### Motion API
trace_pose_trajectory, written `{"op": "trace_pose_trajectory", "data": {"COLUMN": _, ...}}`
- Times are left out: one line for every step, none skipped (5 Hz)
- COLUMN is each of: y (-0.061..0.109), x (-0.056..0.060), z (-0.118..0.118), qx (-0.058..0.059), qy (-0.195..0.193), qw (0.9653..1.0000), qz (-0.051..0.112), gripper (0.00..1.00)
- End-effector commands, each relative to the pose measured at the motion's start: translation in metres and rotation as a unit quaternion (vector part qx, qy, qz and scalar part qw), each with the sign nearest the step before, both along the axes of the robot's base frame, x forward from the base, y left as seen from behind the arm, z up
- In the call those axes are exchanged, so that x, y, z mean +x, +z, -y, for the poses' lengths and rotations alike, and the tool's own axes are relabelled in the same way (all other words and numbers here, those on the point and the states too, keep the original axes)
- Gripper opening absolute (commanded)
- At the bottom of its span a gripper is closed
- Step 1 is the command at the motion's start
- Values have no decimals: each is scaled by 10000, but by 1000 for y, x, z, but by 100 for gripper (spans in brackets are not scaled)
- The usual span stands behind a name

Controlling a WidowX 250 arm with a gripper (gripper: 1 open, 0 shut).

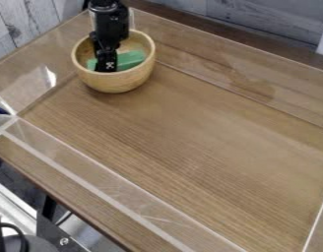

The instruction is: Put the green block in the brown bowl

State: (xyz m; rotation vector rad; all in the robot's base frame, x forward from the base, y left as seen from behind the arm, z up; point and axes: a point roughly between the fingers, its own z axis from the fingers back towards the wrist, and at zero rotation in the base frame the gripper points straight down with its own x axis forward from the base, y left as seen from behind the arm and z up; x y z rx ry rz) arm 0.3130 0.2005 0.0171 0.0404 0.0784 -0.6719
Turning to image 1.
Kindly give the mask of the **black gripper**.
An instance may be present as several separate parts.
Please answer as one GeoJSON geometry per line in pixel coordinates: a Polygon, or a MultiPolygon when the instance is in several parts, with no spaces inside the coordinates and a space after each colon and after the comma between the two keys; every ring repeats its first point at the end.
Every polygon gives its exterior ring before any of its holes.
{"type": "Polygon", "coordinates": [[[89,11],[94,25],[90,37],[99,50],[97,71],[111,73],[118,70],[119,58],[115,50],[129,38],[129,8],[122,0],[91,0],[89,11]]]}

